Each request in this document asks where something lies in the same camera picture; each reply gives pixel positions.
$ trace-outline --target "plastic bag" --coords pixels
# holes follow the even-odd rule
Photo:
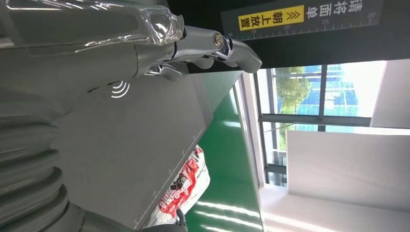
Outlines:
[[[151,213],[145,227],[175,224],[176,210],[186,214],[210,183],[203,150],[197,145]]]

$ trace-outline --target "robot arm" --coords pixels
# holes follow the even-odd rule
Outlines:
[[[141,75],[175,80],[172,62],[213,62],[256,72],[244,43],[184,26],[164,7],[130,1],[0,2],[0,231],[127,232],[125,226],[68,200],[50,149],[52,121],[81,94]],[[149,231],[184,231],[177,225]]]

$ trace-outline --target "black sign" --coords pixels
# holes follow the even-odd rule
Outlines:
[[[221,13],[224,34],[254,40],[378,25],[383,0],[279,0]]]

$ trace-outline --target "green surface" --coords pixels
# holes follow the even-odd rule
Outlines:
[[[199,142],[211,182],[187,213],[190,232],[263,231],[239,123],[231,90],[216,109],[213,121]]]

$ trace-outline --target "blue building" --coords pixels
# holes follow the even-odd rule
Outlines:
[[[301,102],[297,109],[298,115],[318,115],[320,102],[320,65],[305,67],[305,73],[317,73],[318,76],[305,77],[310,83],[309,96]],[[325,94],[325,116],[357,116],[359,101],[353,82],[343,80],[345,72],[342,65],[328,65]],[[316,131],[316,125],[297,125],[297,130]],[[327,127],[326,131],[352,132],[353,128]]]

